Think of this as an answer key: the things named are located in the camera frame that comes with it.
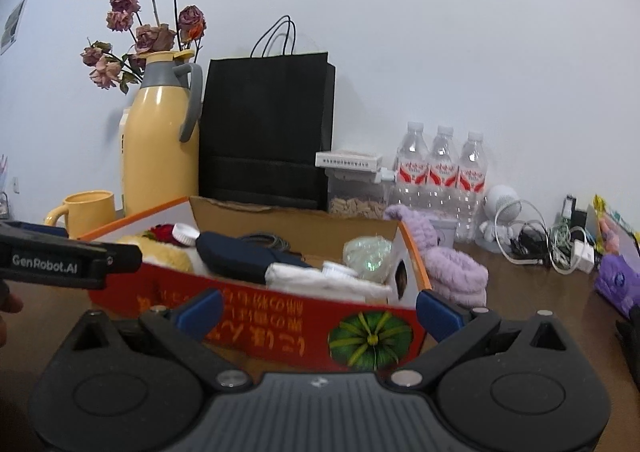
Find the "person's left hand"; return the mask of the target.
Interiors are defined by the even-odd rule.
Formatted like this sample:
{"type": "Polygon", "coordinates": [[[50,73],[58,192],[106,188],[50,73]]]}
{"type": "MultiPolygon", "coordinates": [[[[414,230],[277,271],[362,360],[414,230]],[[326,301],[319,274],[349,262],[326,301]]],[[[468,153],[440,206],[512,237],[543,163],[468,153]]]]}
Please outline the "person's left hand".
{"type": "Polygon", "coordinates": [[[1,282],[1,301],[0,301],[0,347],[6,346],[8,340],[8,325],[3,319],[5,314],[20,313],[24,308],[24,302],[20,296],[12,293],[6,282],[1,282]]]}

